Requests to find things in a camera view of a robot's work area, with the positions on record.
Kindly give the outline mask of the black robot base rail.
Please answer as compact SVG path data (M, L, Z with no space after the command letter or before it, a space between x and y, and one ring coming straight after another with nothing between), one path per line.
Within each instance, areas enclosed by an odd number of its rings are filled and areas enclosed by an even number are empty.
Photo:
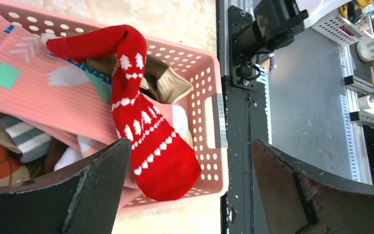
M232 5L245 9L246 3L245 0L216 1L217 54L222 75L229 178L227 192L221 199L224 234L269 232L252 164L250 95L232 86L230 76L228 9Z

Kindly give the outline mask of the cream brown striped sock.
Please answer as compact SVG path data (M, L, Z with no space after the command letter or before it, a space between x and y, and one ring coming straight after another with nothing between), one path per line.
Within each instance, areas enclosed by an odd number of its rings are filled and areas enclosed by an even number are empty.
M113 55L97 59L88 58L84 64L97 72L112 76L118 68L119 62L117 56ZM193 85L166 63L148 55L140 88L160 103L174 104L187 96L193 90Z

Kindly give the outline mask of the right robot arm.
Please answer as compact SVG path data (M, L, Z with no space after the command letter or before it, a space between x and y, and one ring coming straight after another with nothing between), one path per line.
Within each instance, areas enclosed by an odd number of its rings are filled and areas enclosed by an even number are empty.
M295 35L345 4L344 0L261 0L249 14L229 8L234 58L251 59L290 45Z

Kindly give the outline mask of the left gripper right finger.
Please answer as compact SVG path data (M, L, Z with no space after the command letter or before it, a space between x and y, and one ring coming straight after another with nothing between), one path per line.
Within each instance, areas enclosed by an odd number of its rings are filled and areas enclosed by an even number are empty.
M337 176L255 138L252 157L272 234L374 234L374 185Z

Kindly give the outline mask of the argyle beige sock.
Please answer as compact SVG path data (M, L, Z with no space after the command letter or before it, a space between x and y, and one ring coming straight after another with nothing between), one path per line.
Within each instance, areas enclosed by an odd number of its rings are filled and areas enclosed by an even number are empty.
M20 156L0 145L0 187L18 186L44 175L44 158L21 163Z

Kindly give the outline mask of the red snowflake sock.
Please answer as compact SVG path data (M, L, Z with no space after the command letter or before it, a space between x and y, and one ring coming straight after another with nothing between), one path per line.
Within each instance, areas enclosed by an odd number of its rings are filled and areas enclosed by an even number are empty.
M194 150L140 92L147 61L144 36L132 26L116 25L48 39L45 44L55 56L77 62L117 56L118 67L112 75L112 118L119 135L131 142L137 186L156 201L182 198L198 180L201 167Z

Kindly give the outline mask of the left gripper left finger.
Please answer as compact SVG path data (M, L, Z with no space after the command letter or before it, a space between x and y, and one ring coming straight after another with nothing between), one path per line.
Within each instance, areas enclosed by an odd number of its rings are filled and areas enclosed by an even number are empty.
M0 187L0 234L109 234L129 166L122 138L15 187Z

